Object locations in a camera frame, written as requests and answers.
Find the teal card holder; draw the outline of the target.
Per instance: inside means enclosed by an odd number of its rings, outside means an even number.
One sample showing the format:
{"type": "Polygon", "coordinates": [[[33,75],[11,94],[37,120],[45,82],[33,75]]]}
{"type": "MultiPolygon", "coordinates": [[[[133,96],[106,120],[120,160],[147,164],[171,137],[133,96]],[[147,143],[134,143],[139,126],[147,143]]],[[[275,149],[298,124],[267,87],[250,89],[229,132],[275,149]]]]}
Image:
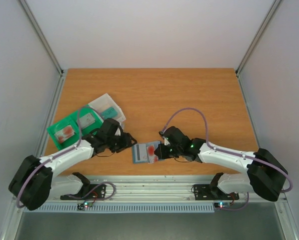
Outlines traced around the teal card holder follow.
{"type": "Polygon", "coordinates": [[[132,150],[132,162],[134,164],[148,163],[146,143],[137,143],[131,148],[131,150],[132,150]]]}

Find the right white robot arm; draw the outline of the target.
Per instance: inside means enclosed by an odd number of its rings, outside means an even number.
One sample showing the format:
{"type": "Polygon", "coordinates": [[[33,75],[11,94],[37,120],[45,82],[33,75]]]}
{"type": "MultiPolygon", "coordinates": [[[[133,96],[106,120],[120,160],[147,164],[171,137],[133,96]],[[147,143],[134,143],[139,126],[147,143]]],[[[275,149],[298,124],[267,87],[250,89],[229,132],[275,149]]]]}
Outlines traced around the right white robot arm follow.
{"type": "Polygon", "coordinates": [[[189,162],[215,164],[237,172],[215,174],[207,191],[214,200],[234,193],[255,193],[276,202],[283,191],[288,172],[266,149],[252,152],[221,147],[202,138],[190,139],[175,126],[160,135],[164,142],[154,150],[159,159],[183,157],[189,162]]]}

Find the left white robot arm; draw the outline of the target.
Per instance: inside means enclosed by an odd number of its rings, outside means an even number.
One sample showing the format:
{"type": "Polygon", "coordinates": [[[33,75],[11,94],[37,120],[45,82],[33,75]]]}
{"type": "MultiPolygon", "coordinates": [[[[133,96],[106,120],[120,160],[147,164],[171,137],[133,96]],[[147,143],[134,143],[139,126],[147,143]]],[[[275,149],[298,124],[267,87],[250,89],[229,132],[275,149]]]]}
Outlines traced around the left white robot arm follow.
{"type": "Polygon", "coordinates": [[[99,128],[83,134],[69,147],[41,158],[27,156],[12,178],[8,190],[16,197],[16,206],[38,209],[48,199],[55,177],[68,168],[104,152],[120,153],[131,148],[137,140],[124,132],[115,119],[104,120],[99,128]]]}

